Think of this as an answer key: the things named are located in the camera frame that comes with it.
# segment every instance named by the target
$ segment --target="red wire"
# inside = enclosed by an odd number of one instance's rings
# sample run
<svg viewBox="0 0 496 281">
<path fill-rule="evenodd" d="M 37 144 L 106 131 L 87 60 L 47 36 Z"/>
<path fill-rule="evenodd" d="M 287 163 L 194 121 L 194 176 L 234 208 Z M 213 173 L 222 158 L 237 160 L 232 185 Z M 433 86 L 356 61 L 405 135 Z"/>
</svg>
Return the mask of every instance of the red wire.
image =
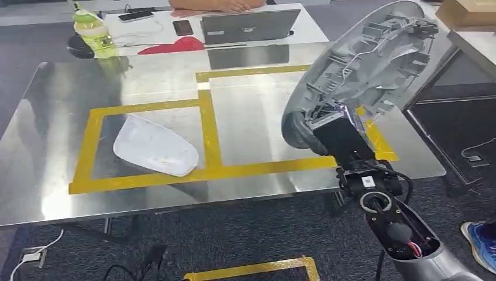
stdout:
<svg viewBox="0 0 496 281">
<path fill-rule="evenodd" d="M 412 244 L 412 242 L 408 242 L 407 245 L 412 249 L 416 258 L 420 258 L 422 256 L 415 245 Z"/>
<path fill-rule="evenodd" d="M 414 245 L 415 245 L 415 248 L 417 249 L 417 251 L 419 252 L 419 258 L 421 258 L 422 257 L 422 248 L 420 248 L 420 246 L 416 243 L 414 243 Z"/>
</svg>

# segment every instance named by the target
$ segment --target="gray plastic car part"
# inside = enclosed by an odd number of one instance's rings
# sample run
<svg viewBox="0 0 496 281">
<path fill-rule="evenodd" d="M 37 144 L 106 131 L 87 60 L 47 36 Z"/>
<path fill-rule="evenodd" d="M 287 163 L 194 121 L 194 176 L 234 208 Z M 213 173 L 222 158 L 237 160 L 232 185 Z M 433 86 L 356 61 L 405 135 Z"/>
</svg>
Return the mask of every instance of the gray plastic car part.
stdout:
<svg viewBox="0 0 496 281">
<path fill-rule="evenodd" d="M 437 32 L 437 24 L 411 1 L 394 2 L 366 16 L 299 81 L 283 115 L 285 141 L 326 155 L 312 131 L 346 116 L 370 146 L 363 120 L 375 120 L 394 107 L 429 63 Z"/>
</svg>

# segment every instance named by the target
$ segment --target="shoe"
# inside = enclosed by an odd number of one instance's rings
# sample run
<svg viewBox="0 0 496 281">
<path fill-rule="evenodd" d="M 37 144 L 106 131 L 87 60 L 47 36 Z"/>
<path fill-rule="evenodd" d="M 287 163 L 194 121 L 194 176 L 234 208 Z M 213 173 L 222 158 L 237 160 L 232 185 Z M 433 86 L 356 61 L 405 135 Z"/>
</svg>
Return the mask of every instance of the shoe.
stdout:
<svg viewBox="0 0 496 281">
<path fill-rule="evenodd" d="M 472 254 L 476 261 L 496 274 L 496 240 L 484 238 L 480 235 L 483 222 L 465 222 L 460 230 L 472 246 Z"/>
</svg>

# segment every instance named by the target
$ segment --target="smartphone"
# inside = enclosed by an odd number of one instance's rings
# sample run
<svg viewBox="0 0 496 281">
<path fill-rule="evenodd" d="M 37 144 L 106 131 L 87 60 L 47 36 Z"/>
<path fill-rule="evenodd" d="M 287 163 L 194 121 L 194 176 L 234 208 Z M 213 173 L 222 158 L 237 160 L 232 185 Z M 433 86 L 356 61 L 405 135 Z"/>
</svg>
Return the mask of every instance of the smartphone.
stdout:
<svg viewBox="0 0 496 281">
<path fill-rule="evenodd" d="M 193 29 L 191 29 L 191 25 L 188 20 L 178 20 L 172 22 L 172 24 L 174 25 L 175 34 L 177 34 L 177 36 L 185 36 L 185 35 L 193 34 Z"/>
<path fill-rule="evenodd" d="M 150 11 L 141 11 L 136 13 L 127 13 L 125 15 L 120 15 L 119 19 L 121 22 L 134 22 L 139 19 L 147 19 L 151 18 L 153 13 Z"/>
</svg>

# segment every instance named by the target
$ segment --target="yellow tape outline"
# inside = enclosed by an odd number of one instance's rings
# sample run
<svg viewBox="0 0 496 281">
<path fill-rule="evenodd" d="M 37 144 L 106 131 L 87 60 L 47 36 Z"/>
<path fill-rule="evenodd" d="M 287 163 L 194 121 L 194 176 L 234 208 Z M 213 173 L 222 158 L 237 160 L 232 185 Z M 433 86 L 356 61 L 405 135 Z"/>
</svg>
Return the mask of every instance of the yellow tape outline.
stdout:
<svg viewBox="0 0 496 281">
<path fill-rule="evenodd" d="M 198 273 L 188 273 L 184 275 L 183 280 L 207 281 L 301 267 L 306 269 L 306 274 L 308 275 L 309 281 L 320 281 L 314 259 L 306 256 L 297 259 L 287 259 L 284 261 L 258 263 L 255 265 L 244 265 L 237 266 L 235 268 L 224 268 Z"/>
<path fill-rule="evenodd" d="M 197 83 L 209 83 L 211 78 L 247 76 L 256 74 L 288 73 L 305 71 L 310 66 L 282 66 L 250 68 L 241 70 L 223 70 L 196 73 Z M 162 173 L 141 174 L 137 176 L 92 179 L 95 154 L 103 119 L 108 115 L 128 114 L 133 112 L 153 111 L 173 108 L 199 107 L 205 150 L 205 169 L 195 169 L 184 177 L 175 177 Z M 398 157 L 385 141 L 377 128 L 366 124 L 367 135 L 376 147 L 378 159 L 396 161 Z M 282 173 L 301 170 L 313 170 L 336 167 L 333 157 L 322 156 L 307 159 L 283 160 L 277 162 L 255 163 L 248 165 L 223 166 L 217 124 L 210 90 L 198 90 L 198 99 L 154 102 L 149 104 L 125 105 L 119 107 L 94 108 L 89 118 L 82 139 L 78 162 L 73 182 L 69 184 L 69 194 L 131 189 L 135 187 L 159 186 L 192 181 L 226 179 L 231 177 L 249 177 L 261 174 Z"/>
</svg>

